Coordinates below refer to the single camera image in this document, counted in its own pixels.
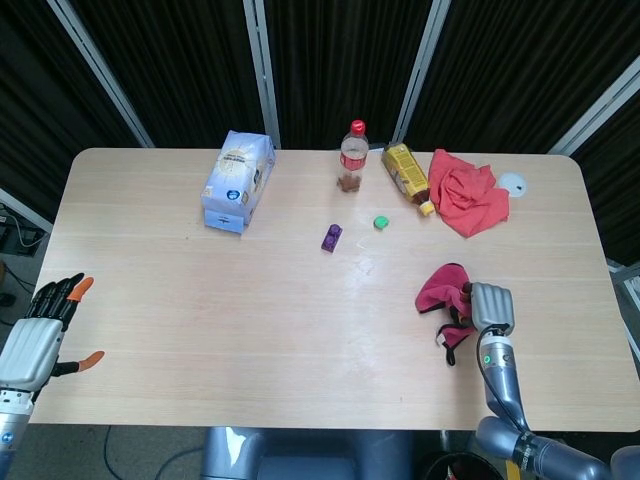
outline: wooden tabletop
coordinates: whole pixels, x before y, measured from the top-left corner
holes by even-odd
[[[459,154],[528,182],[508,222],[465,240],[421,218],[370,153],[360,192],[337,152],[278,151],[242,235],[203,226],[214,150],[91,149],[76,158],[39,286],[95,277],[52,379],[44,423],[475,429],[489,414],[475,337],[450,368],[443,311],[417,313],[433,271],[511,289],[525,412],[535,430],[640,428],[640,384],[578,166]],[[418,153],[425,171],[430,153]],[[372,226],[377,215],[390,225]],[[327,228],[344,228],[333,254]]]

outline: floor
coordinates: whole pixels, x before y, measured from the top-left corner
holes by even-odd
[[[40,271],[46,240],[34,258],[1,256],[9,267],[23,280],[35,283]],[[0,318],[14,322],[21,317],[30,301],[30,295],[20,289],[11,278],[1,286],[5,293],[16,295],[16,304],[0,308]],[[640,312],[633,298],[623,288],[616,294],[628,329],[640,340]],[[0,342],[10,328],[0,325]],[[123,480],[154,479],[163,463],[177,452],[200,447],[204,441],[203,428],[122,427],[111,429],[107,455],[115,473]],[[98,425],[30,425],[24,442],[16,456],[9,480],[46,478],[48,480],[110,480],[118,478],[107,470],[103,449],[107,435],[106,426]],[[621,446],[640,444],[640,432],[633,434],[558,433],[552,436],[608,461]],[[454,449],[463,449],[470,432],[455,432],[451,438]],[[416,463],[422,455],[436,449],[438,432],[416,432],[414,455]],[[193,453],[172,462],[161,479],[196,479],[200,472],[201,453]]]

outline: green cap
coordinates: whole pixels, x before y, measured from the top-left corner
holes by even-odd
[[[376,217],[376,219],[373,221],[373,226],[378,230],[382,230],[387,225],[389,225],[389,219],[387,217],[383,217],[382,215]]]

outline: robotic hand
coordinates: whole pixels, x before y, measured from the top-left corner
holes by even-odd
[[[58,363],[58,352],[69,323],[93,284],[93,278],[51,282],[36,293],[24,318],[11,329],[0,354],[0,479],[11,467],[35,401],[50,377],[81,372],[104,356],[94,352],[79,362]]]
[[[529,430],[520,399],[513,347],[507,337],[514,327],[511,292],[494,285],[474,283],[471,309],[474,326],[481,332],[476,354],[485,381],[487,405],[497,415],[497,418],[481,420],[476,430],[480,446],[492,455],[513,461],[521,470],[547,480],[614,478],[600,460]],[[629,473],[640,472],[637,453],[635,458],[617,454],[614,459],[616,457],[621,461],[624,457],[628,463],[614,465],[616,462],[612,461],[615,478],[640,478]]]

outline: purple block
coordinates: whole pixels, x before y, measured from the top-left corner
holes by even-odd
[[[333,249],[336,248],[336,245],[338,244],[338,239],[340,238],[341,233],[342,233],[342,228],[340,228],[340,225],[336,225],[335,223],[331,225],[329,227],[329,230],[327,231],[327,234],[324,237],[322,246],[320,248],[322,248],[323,250],[326,250],[327,252],[333,253]]]

